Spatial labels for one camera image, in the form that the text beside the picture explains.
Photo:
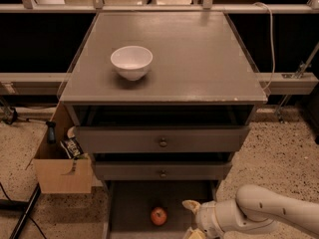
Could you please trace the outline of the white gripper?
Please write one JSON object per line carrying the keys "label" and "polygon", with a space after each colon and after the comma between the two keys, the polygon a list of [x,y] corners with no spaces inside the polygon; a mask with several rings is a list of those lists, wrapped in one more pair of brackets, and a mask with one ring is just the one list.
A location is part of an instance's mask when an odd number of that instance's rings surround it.
{"label": "white gripper", "polygon": [[194,200],[184,200],[182,206],[195,214],[198,229],[189,227],[182,239],[217,239],[217,221],[215,216],[215,201],[200,204]]}

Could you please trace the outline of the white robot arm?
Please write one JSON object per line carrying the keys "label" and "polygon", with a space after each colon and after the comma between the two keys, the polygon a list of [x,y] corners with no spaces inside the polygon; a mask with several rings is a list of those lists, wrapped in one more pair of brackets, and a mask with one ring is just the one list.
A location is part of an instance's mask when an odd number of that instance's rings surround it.
{"label": "white robot arm", "polygon": [[319,205],[246,184],[233,199],[199,203],[185,200],[183,207],[194,215],[196,228],[189,227],[182,239],[217,239],[226,232],[266,234],[285,223],[315,239],[319,238]]}

